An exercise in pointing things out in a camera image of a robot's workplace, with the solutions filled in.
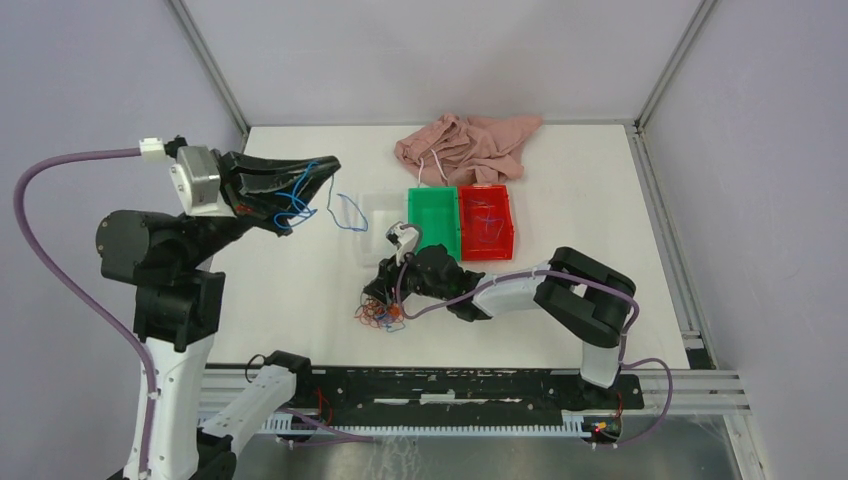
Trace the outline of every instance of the red box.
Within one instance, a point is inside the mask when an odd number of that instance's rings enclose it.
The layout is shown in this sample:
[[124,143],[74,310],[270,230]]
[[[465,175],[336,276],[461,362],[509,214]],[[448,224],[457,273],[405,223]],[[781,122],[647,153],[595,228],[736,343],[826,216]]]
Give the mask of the red box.
[[511,260],[515,241],[504,185],[457,187],[462,260]]

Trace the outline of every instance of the green plastic bin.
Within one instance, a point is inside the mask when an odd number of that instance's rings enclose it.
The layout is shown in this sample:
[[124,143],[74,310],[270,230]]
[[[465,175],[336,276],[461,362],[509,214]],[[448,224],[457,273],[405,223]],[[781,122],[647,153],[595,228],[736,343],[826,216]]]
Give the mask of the green plastic bin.
[[461,259],[462,232],[456,187],[410,188],[407,218],[409,223],[424,231],[419,250],[442,244],[450,256],[457,261]]

